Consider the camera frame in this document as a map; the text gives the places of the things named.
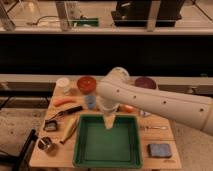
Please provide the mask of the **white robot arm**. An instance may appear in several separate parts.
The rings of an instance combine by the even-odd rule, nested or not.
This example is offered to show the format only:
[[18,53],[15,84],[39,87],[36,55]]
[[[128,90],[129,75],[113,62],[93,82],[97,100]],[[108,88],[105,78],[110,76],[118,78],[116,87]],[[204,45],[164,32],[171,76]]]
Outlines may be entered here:
[[213,136],[213,98],[140,88],[130,85],[129,79],[126,69],[115,67],[97,84],[98,106],[104,114],[127,104]]

